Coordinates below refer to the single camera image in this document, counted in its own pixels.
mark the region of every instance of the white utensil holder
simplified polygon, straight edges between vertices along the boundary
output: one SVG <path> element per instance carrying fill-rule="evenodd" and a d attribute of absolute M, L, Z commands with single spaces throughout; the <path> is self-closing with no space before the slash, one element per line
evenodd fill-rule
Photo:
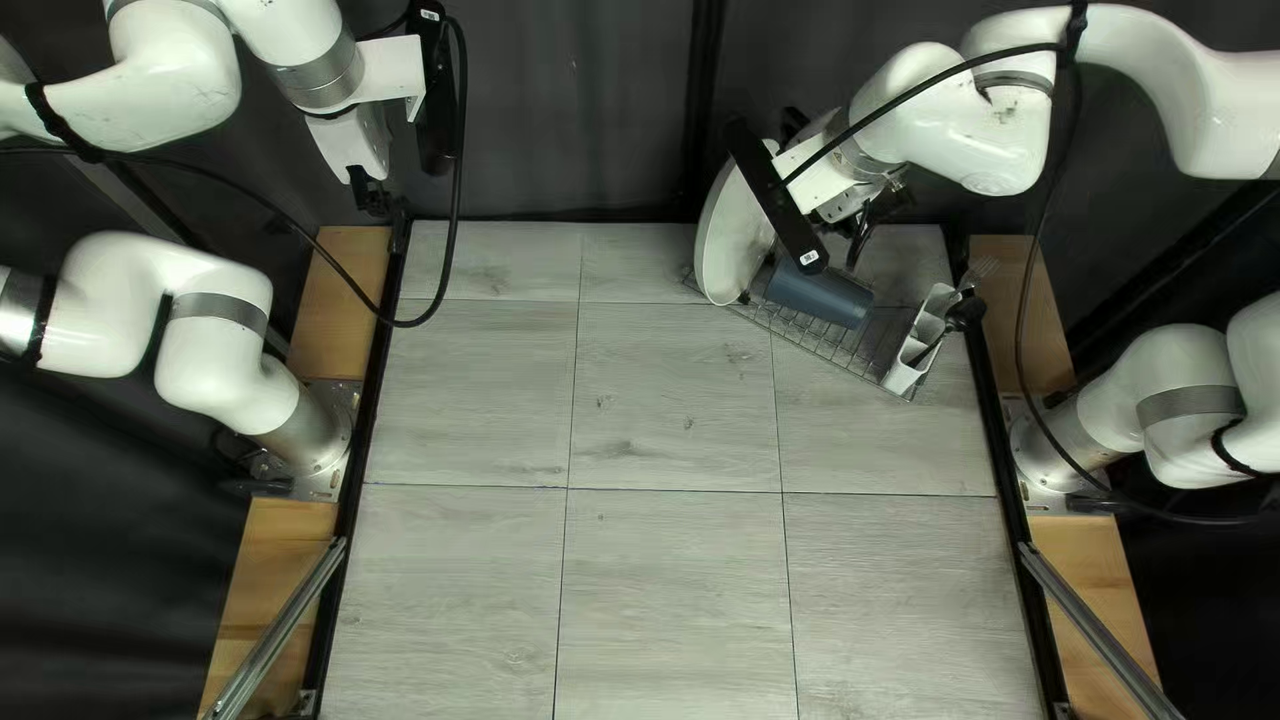
<path fill-rule="evenodd" d="M 881 383 L 884 389 L 893 395 L 905 395 L 933 366 L 933 360 L 942 350 L 942 343 L 931 350 L 929 355 L 916 364 L 916 368 L 909 366 L 908 363 L 942 336 L 943 329 L 946 329 L 946 322 L 942 316 L 947 307 L 955 302 L 955 288 L 946 283 L 934 283 L 933 288 L 929 290 L 928 297 L 920 302 L 911 329 L 908 331 L 901 347 L 897 348 L 897 355 L 893 356 L 892 365 L 884 373 L 884 380 Z"/>

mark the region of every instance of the black cable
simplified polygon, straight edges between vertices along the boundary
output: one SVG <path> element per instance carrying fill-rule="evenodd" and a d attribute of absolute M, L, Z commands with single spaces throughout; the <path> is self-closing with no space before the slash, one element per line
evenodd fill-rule
<path fill-rule="evenodd" d="M 444 17 L 444 23 L 453 32 L 453 40 L 458 44 L 458 137 L 457 152 L 453 158 L 453 190 L 449 196 L 449 232 L 444 238 L 444 259 L 440 263 L 440 282 L 435 288 L 435 297 L 431 305 L 421 315 L 411 320 L 392 320 L 394 328 L 416 328 L 431 319 L 444 301 L 444 293 L 449 288 L 449 273 L 453 270 L 453 250 L 458 240 L 458 208 L 462 202 L 462 147 L 467 128 L 467 40 L 462 35 L 462 26 L 449 15 Z"/>
<path fill-rule="evenodd" d="M 457 159 L 453 163 L 453 188 L 452 188 L 452 197 L 449 201 L 449 231 L 445 237 L 444 263 L 440 269 L 440 282 L 439 286 L 436 287 L 435 297 L 431 300 L 431 305 L 426 309 L 426 311 L 424 311 L 417 318 L 412 318 L 408 320 L 397 320 L 396 318 L 384 315 L 378 304 L 374 302 L 369 297 L 369 295 L 366 295 L 365 291 L 360 287 L 360 283 L 356 282 L 356 278 L 351 277 L 351 273 L 348 273 L 347 269 L 342 266 L 342 263 L 339 263 L 337 258 L 334 258 L 328 250 L 325 250 L 325 247 L 320 245 L 320 242 L 316 241 L 316 238 L 310 232 L 307 232 L 305 227 L 302 227 L 302 223 L 296 220 L 288 213 L 282 210 L 276 204 L 271 202 L 259 192 L 214 170 L 210 170 L 207 168 L 201 168 L 200 165 L 184 163 L 182 160 L 170 160 L 168 158 L 148 158 L 142 155 L 132 155 L 128 152 L 116 152 L 113 150 L 104 150 L 102 158 L 105 160 L 114 160 L 134 165 L 151 165 L 157 168 L 182 170 L 193 176 L 214 181 L 230 190 L 234 190 L 236 192 L 243 195 L 244 197 L 248 197 L 250 200 L 260 205 L 262 209 L 279 217 L 289 227 L 289 229 L 292 229 L 294 233 L 306 240 L 307 243 L 311 246 L 311 249 L 315 250 L 315 252 L 320 255 L 320 258 L 324 259 L 324 261 L 330 268 L 333 268 L 335 273 L 338 273 L 338 277 L 340 277 L 342 281 L 347 283 L 347 287 L 351 288 L 351 291 L 356 295 L 356 297 L 360 299 L 360 301 L 365 305 L 365 307 L 367 307 L 369 311 L 372 313 L 379 322 L 394 328 L 416 328 L 422 323 L 428 322 L 429 319 L 431 319 L 433 315 L 435 315 L 436 310 L 439 310 L 440 304 L 444 300 L 444 293 L 448 290 L 449 273 L 453 266 L 453 251 L 457 245 L 458 209 L 461 205 L 461 196 L 462 196 L 462 140 L 463 140 L 463 131 L 466 127 L 466 105 L 467 105 L 466 104 L 467 99 L 466 40 L 463 38 L 462 28 L 458 26 L 457 20 L 447 17 L 444 18 L 444 22 L 453 31 L 453 36 L 458 44 L 458 120 L 457 120 L 458 149 L 457 149 Z M 70 147 L 54 147 L 54 146 L 0 147 L 0 155 L 77 155 L 77 152 Z"/>
<path fill-rule="evenodd" d="M 1181 523 L 1187 525 L 1204 525 L 1204 527 L 1247 525 L 1249 523 L 1258 520 L 1258 516 L 1222 515 L 1211 518 L 1204 515 L 1184 515 L 1181 512 L 1172 512 L 1165 509 L 1152 507 L 1144 502 L 1129 497 L 1128 495 L 1117 489 L 1108 488 L 1097 478 L 1094 478 L 1088 470 L 1080 466 L 1080 464 L 1076 462 L 1074 457 L 1071 457 L 1071 455 L 1066 451 L 1066 448 L 1062 447 L 1062 443 L 1060 443 L 1057 438 L 1053 436 L 1053 432 L 1050 430 L 1048 424 L 1044 423 L 1044 418 L 1041 415 L 1039 409 L 1032 400 L 1030 388 L 1027 384 L 1027 373 L 1023 361 L 1023 338 L 1027 331 L 1027 310 L 1029 306 L 1028 299 L 1030 297 L 1032 278 L 1036 270 L 1036 259 L 1039 255 L 1041 236 L 1044 233 L 1046 220 L 1052 214 L 1052 208 L 1055 200 L 1057 199 L 1059 188 L 1061 187 L 1060 181 L 1062 178 L 1062 172 L 1066 167 L 1065 163 L 1066 152 L 1070 149 L 1071 141 L 1075 137 L 1075 128 L 1079 124 L 1080 119 L 1080 106 L 1083 105 L 1080 70 L 1079 67 L 1075 65 L 1074 63 L 1071 64 L 1071 69 L 1074 70 L 1074 79 L 1075 79 L 1074 83 L 1075 99 L 1073 106 L 1073 115 L 1070 124 L 1068 126 L 1066 137 L 1062 142 L 1059 158 L 1055 163 L 1052 174 L 1050 176 L 1050 182 L 1047 186 L 1048 192 L 1046 193 L 1044 199 L 1044 208 L 1041 210 L 1041 217 L 1036 225 L 1036 233 L 1032 236 L 1030 251 L 1027 255 L 1027 265 L 1023 269 L 1023 287 L 1018 301 L 1018 324 L 1014 329 L 1014 370 L 1018 375 L 1018 388 L 1021 391 L 1023 400 L 1027 402 L 1027 410 L 1030 413 L 1030 416 L 1036 421 L 1036 425 L 1039 428 L 1041 433 L 1043 433 L 1044 439 L 1048 441 L 1050 446 L 1053 447 L 1053 451 L 1057 452 L 1057 455 L 1062 459 L 1062 461 L 1066 462 L 1071 468 L 1071 470 L 1074 470 L 1075 474 L 1080 477 L 1080 479 L 1093 486 L 1094 489 L 1108 493 L 1112 500 L 1128 507 L 1138 510 L 1139 512 L 1151 515 L 1153 518 L 1160 518 L 1162 520 L 1169 520 L 1171 523 Z"/>
<path fill-rule="evenodd" d="M 1016 58 L 1018 55 L 1028 55 L 1030 53 L 1059 51 L 1059 50 L 1064 50 L 1064 49 L 1066 49 L 1066 46 L 1064 44 L 1059 44 L 1059 42 L 1036 42 L 1036 44 L 1032 44 L 1032 45 L 1019 45 L 1018 47 L 1009 47 L 1007 50 L 997 50 L 995 53 L 987 53 L 986 55 L 978 55 L 977 58 L 973 58 L 972 60 L 965 60 L 964 63 L 959 63 L 956 65 L 951 65 L 950 68 L 942 70 L 941 73 L 938 73 L 938 74 L 931 77 L 929 79 L 925 79 L 925 81 L 923 81 L 923 82 L 920 82 L 920 83 L 918 83 L 915 86 L 913 86 L 910 90 L 902 91 L 901 94 L 899 94 L 896 97 L 893 97 L 888 102 L 884 102 L 879 108 L 876 108 L 870 113 L 867 113 L 865 115 L 863 115 L 861 119 L 859 119 L 856 123 L 849 126 L 847 128 L 845 128 L 844 132 L 841 132 L 840 135 L 837 135 L 835 140 L 832 140 L 827 145 L 823 145 L 822 149 L 818 150 L 817 152 L 814 152 L 813 155 L 809 155 L 808 158 L 805 158 L 804 163 L 800 163 L 800 165 L 797 165 L 796 169 L 791 170 L 791 174 L 788 174 L 787 177 L 782 178 L 778 182 L 778 186 L 791 184 L 792 182 L 795 182 L 795 179 L 797 177 L 803 176 L 805 173 L 805 170 L 808 170 L 809 168 L 817 165 L 818 160 L 822 160 L 823 158 L 827 156 L 828 152 L 831 152 L 832 150 L 840 147 L 841 143 L 844 143 L 846 140 L 849 140 L 850 137 L 854 137 L 855 135 L 858 135 L 859 132 L 861 132 L 863 129 L 865 129 L 867 126 L 869 126 L 869 124 L 874 123 L 876 120 L 883 118 L 884 115 L 890 114 L 895 108 L 897 108 L 902 102 L 906 102 L 908 100 L 915 97 L 916 95 L 924 92 L 925 90 L 933 87 L 934 85 L 938 85 L 940 82 L 947 79 L 951 76 L 963 73 L 965 70 L 972 70 L 973 68 L 977 68 L 978 65 L 986 65 L 987 63 L 993 63 L 996 60 L 1004 60 L 1006 58 Z"/>

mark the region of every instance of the fork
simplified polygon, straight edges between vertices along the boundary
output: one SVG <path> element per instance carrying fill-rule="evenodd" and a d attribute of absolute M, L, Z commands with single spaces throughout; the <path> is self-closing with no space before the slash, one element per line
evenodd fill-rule
<path fill-rule="evenodd" d="M 960 283 L 956 284 L 956 292 L 964 293 L 970 288 L 975 288 L 982 284 L 982 278 L 996 272 L 1000 266 L 1000 260 L 996 260 L 991 255 L 979 255 L 969 261 L 969 269 L 960 275 Z"/>

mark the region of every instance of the dish rack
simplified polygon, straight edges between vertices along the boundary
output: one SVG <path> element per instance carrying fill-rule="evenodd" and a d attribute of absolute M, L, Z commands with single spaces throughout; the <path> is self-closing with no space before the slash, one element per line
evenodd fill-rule
<path fill-rule="evenodd" d="M 915 398 L 937 350 L 920 369 L 909 368 L 905 360 L 915 357 L 941 333 L 941 314 L 955 295 L 951 286 L 934 284 L 915 306 L 873 307 L 858 329 L 849 329 L 767 300 L 768 275 L 756 275 L 750 291 L 724 307 L 895 397 L 908 402 Z M 692 270 L 685 274 L 684 284 L 701 292 Z"/>

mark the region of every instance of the wire dish rack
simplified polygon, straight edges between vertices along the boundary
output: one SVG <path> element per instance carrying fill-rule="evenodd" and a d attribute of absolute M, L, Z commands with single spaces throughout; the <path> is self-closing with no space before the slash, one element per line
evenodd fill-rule
<path fill-rule="evenodd" d="M 764 286 L 768 283 L 768 277 L 769 269 L 765 268 L 755 277 L 750 291 L 737 302 L 726 305 L 726 309 L 893 397 L 908 402 L 915 398 L 928 373 L 902 393 L 890 391 L 882 380 L 896 361 L 902 342 L 910 334 L 919 307 L 873 307 L 867 322 L 856 331 L 851 331 L 765 300 Z M 684 284 L 701 293 L 692 269 L 685 274 Z"/>

